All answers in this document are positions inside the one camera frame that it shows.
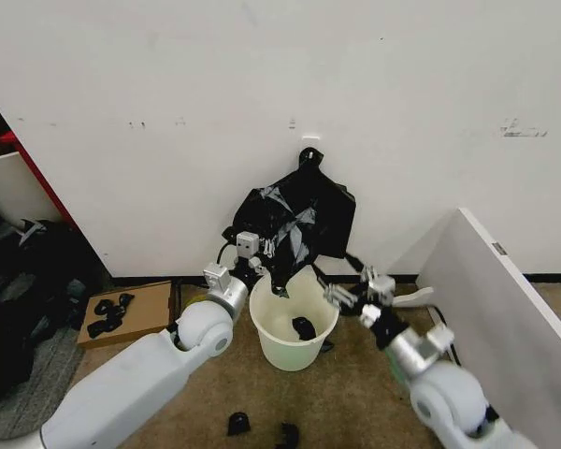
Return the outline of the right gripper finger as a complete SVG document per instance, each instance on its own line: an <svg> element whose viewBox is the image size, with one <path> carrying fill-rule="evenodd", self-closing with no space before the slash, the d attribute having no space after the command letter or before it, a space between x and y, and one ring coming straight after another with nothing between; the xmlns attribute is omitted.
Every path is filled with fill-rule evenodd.
<svg viewBox="0 0 561 449"><path fill-rule="evenodd" d="M343 288L341 285L328 281L325 273L313 265L313 271L316 275L317 282L323 288L324 298L334 307L341 309L352 309L357 302L357 296Z"/></svg>
<svg viewBox="0 0 561 449"><path fill-rule="evenodd" d="M361 282L370 282L377 277L377 270L371 265L366 265L358 257L345 253L345 260L359 274Z"/></svg>

